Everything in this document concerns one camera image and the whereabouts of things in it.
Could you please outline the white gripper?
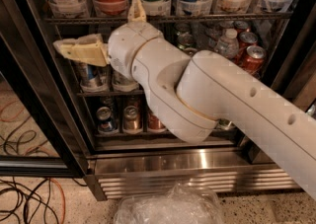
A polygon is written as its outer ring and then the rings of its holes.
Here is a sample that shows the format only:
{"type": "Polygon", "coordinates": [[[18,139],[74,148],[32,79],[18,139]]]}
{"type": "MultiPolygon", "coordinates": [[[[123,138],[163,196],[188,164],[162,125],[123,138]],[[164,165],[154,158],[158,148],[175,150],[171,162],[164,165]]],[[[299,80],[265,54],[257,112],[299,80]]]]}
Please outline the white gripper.
{"type": "Polygon", "coordinates": [[[131,0],[127,20],[129,23],[111,33],[108,44],[104,43],[101,34],[91,34],[57,40],[53,46],[64,58],[73,61],[100,67],[111,63],[118,73],[132,80],[131,66],[137,51],[150,40],[162,37],[163,33],[146,22],[141,0],[131,0]]]}

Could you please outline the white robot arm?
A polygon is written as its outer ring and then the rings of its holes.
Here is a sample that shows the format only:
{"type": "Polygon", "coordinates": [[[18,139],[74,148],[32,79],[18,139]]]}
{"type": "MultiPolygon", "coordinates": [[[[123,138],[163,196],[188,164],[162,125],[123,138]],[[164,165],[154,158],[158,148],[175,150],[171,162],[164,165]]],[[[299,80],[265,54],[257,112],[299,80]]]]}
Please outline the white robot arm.
{"type": "Polygon", "coordinates": [[[300,187],[316,198],[316,120],[225,57],[188,56],[146,21],[132,0],[126,24],[54,42],[64,57],[111,65],[143,88],[148,107],[178,138],[202,142],[221,118],[232,121],[300,187]]]}

